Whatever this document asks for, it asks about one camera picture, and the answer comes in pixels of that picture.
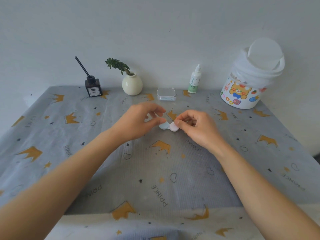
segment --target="black diffuser bottle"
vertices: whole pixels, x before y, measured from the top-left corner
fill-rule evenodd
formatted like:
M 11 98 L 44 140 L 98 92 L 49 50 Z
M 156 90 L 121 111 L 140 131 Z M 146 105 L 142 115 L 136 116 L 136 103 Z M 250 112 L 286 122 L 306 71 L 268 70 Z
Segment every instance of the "black diffuser bottle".
M 87 80 L 85 81 L 85 88 L 89 94 L 89 97 L 102 96 L 102 90 L 99 79 L 95 79 L 94 76 L 90 76 L 84 66 L 81 64 L 78 57 L 75 57 L 79 65 L 82 67 L 84 72 L 87 74 Z

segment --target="forearm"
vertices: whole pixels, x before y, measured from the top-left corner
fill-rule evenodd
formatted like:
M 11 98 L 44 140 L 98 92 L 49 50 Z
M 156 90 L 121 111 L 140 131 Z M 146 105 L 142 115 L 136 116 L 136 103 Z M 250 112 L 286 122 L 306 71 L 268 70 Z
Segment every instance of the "forearm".
M 2 237 L 44 239 L 104 160 L 121 143 L 111 130 L 101 133 L 3 206 L 0 209 Z
M 226 142 L 212 145 L 244 208 L 266 239 L 320 239 L 319 226 Z

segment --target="green label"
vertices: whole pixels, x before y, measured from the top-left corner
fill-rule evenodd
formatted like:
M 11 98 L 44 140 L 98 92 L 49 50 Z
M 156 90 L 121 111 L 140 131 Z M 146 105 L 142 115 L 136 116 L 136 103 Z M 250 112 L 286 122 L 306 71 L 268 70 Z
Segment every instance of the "green label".
M 198 86 L 192 86 L 191 84 L 188 87 L 188 92 L 195 93 L 197 92 Z

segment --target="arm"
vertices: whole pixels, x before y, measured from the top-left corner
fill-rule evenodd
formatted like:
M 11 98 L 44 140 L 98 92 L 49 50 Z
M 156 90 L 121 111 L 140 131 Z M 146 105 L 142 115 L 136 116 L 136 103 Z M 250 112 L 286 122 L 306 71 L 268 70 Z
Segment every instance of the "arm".
M 0 209 L 2 239 L 44 239 L 105 159 L 121 144 L 164 123 L 165 109 L 133 105 L 110 129 Z M 152 120 L 144 122 L 147 114 Z
M 320 239 L 320 227 L 224 141 L 207 113 L 187 110 L 175 124 L 215 155 L 264 238 Z

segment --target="cartoon bear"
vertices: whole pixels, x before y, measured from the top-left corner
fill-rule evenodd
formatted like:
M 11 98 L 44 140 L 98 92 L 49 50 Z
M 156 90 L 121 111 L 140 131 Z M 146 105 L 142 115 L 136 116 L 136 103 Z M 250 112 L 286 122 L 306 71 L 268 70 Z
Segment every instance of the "cartoon bear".
M 246 99 L 248 93 L 251 91 L 252 88 L 248 88 L 245 85 L 239 84 L 239 83 L 234 83 L 231 86 L 230 89 L 230 94 L 232 94 L 236 98 L 242 98 Z

